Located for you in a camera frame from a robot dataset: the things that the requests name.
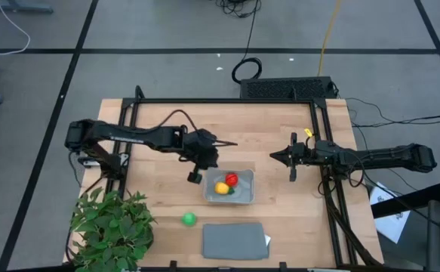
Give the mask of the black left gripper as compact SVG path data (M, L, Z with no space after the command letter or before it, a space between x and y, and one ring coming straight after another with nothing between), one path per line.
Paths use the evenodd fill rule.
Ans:
M183 158L195 163L200 169L217 168L219 158L216 147L237 146L231 141L219 141L217 137L203 128L183 136ZM202 182L202 175L190 172L187 181L194 184Z

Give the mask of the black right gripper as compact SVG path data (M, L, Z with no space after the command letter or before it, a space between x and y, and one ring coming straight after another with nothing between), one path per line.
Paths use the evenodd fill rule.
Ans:
M289 181L294 182L297 179L297 169L298 165L304 165L304 160L310 160L312 157L312 150L309 148L309 140L315 136L308 136L304 142L297 141L297 133L291 133L291 144L280 151L275 151L270 153L270 157L283 163L284 165L289 165L290 175Z

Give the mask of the yellow toy pepper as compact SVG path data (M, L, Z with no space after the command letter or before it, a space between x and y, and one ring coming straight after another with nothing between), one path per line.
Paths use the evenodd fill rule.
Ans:
M233 187L230 187L228 184L223 182L217 182L214 185L214 192L220 195L231 195L235 192Z

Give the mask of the grey tupperware container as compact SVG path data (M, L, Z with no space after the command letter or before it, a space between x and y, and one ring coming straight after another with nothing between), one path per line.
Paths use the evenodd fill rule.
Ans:
M231 195L220 195L214 192L214 185L217 182L225 183L227 173L238 175L238 185L234 187L235 192ZM254 201L254 173L251 170L220 170L210 168L206 172L203 189L204 198L208 202L221 204L247 205Z

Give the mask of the green toy lime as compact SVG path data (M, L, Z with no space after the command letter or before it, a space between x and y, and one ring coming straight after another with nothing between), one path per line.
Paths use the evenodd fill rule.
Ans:
M184 225L192 227L196 224L197 217L193 212L187 212L183 214L181 221Z

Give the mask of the grey folded cloth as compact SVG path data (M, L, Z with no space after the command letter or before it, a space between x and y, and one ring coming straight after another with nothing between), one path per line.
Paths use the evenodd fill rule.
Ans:
M204 224L202 256L210 259L256 261L269 257L261 223Z

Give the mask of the green leafy plant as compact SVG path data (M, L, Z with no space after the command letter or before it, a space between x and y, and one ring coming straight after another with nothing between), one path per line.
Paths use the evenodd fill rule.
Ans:
M71 231L79 235L70 252L75 272L134 272L153 243L155 221L146 196L122 199L101 187L84 192L76 204Z

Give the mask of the white printed paper sheet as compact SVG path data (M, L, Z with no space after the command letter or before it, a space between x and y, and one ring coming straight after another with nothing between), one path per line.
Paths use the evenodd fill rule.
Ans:
M384 185L377 182L370 192L370 204L373 206L379 202L393 198L394 193L387 189ZM400 212L382 218L376 218L375 226L379 233L388 240L397 244L400 240L402 231L405 228L410 211Z

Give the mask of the black beam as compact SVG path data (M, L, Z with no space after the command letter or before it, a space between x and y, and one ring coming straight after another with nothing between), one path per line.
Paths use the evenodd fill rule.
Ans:
M424 208L431 200L440 202L440 183L402 196L392 196L390 199L371 205L371 210L374 218L383 218Z

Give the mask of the black aluminium frame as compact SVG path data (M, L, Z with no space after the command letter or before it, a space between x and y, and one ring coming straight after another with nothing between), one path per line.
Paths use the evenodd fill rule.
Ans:
M299 166L297 179L289 181L289 170L269 155L285 148L292 132L306 140L305 128L341 147L355 148L355 139L344 100L322 103L240 100L238 98L145 99L137 110L122 99L105 99L100 105L103 121L150 127L165 121L206 128L219 138L237 143L220 149L219 167L251 170L254 201L247 205L208 202L199 185L186 181L191 165L171 154L133 146L125 186L146 194L156 219L154 242L140 261L142 267L335 267L361 264L334 219L327 202L334 202L362 245L381 261L380 243L364 187L347 181L329 181L317 166ZM197 217L194 226L184 225L184 213ZM269 257L258 261L209 259L202 256L204 224L261 223L271 237Z

